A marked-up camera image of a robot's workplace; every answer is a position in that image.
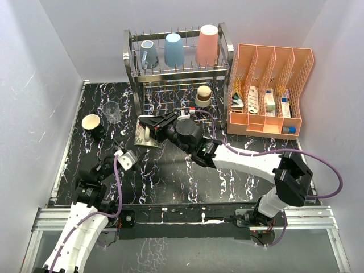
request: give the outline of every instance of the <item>white wall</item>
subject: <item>white wall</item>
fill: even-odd
[[[81,86],[39,1],[0,1],[0,272],[20,270]]]
[[[83,80],[127,81],[123,31],[225,22],[238,43],[299,47],[325,0],[40,0]]]
[[[315,67],[301,100],[303,148],[328,159],[344,178],[333,207],[353,272],[363,272],[364,236],[364,2],[329,0],[303,47],[313,49]],[[337,188],[326,167],[309,160],[318,193]]]

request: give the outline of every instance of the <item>gray mug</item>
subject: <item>gray mug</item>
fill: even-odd
[[[169,67],[180,67],[184,62],[184,50],[181,36],[170,33],[166,37],[164,46],[164,61]]]
[[[140,47],[140,59],[144,70],[155,68],[158,65],[158,54],[153,41],[143,41]]]

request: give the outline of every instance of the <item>metal dish rack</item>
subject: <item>metal dish rack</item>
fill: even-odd
[[[185,63],[182,67],[169,68],[164,63],[164,41],[169,33],[178,33],[184,41],[185,49]],[[218,24],[218,59],[215,65],[210,67],[207,64],[196,64],[195,54],[198,43],[198,37],[200,35],[200,28],[198,30],[184,30],[159,32],[159,33],[148,33],[132,35],[130,30],[124,31],[124,46],[123,46],[123,60],[126,69],[126,73],[129,78],[130,86],[133,90],[134,104],[137,115],[151,114],[150,108],[146,107],[151,102],[147,101],[150,99],[151,93],[155,92],[158,94],[158,98],[167,96],[164,93],[178,93],[186,92],[191,96],[185,100],[187,104],[178,104],[178,96],[172,96],[170,101],[158,101],[154,102],[155,105],[166,104],[167,107],[163,107],[163,110],[179,110],[189,106],[196,106],[194,104],[194,95],[198,88],[198,83],[205,82],[211,83],[215,97],[215,104],[212,101],[211,109],[217,107],[216,99],[219,90],[216,89],[217,77],[224,77],[223,87],[223,111],[221,119],[217,116],[219,111],[210,111],[214,115],[214,121],[221,122],[221,128],[226,127],[226,120],[228,117],[229,110],[229,98],[228,98],[228,84],[229,77],[234,59],[234,47],[231,42],[230,35],[226,28],[225,23]],[[154,69],[141,69],[140,63],[140,47],[144,40],[152,40],[156,46],[159,58],[159,65]],[[209,122],[207,117],[201,117],[202,121]]]

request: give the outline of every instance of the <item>beige cup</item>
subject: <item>beige cup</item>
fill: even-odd
[[[153,117],[153,115],[140,115],[138,117],[138,122],[136,123],[134,145],[161,149],[162,145],[150,137],[150,129],[147,126],[144,129],[143,126],[139,124],[140,117]]]
[[[212,67],[217,62],[217,34],[217,27],[211,24],[204,25],[200,29],[196,51],[196,63],[200,64],[201,67],[205,67],[206,64],[207,66]]]

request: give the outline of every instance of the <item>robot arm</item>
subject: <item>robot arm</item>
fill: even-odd
[[[154,140],[162,142],[169,139],[191,154],[191,159],[202,167],[234,169],[273,183],[273,189],[258,200],[255,209],[244,215],[246,222],[269,225],[272,218],[285,207],[304,205],[312,172],[300,155],[291,152],[256,157],[235,154],[221,141],[204,137],[202,127],[196,125],[189,115],[179,116],[177,112],[158,117],[140,117],[139,120],[143,127],[150,128]]]
[[[124,152],[120,148],[115,153],[118,156],[118,168],[128,171],[138,162],[132,151]],[[106,186],[102,180],[113,173],[114,156],[108,156],[99,162],[89,172],[79,173],[79,184],[76,188],[75,198],[71,205],[71,211],[62,234],[47,261],[42,268],[36,268],[34,273],[48,273],[51,264],[56,258],[60,246],[63,246],[60,256],[57,258],[53,268],[54,273],[82,273],[88,256],[109,219],[100,214],[91,216],[81,225],[77,224],[86,216],[94,212],[105,212],[114,214],[117,210],[114,201],[104,200]]]

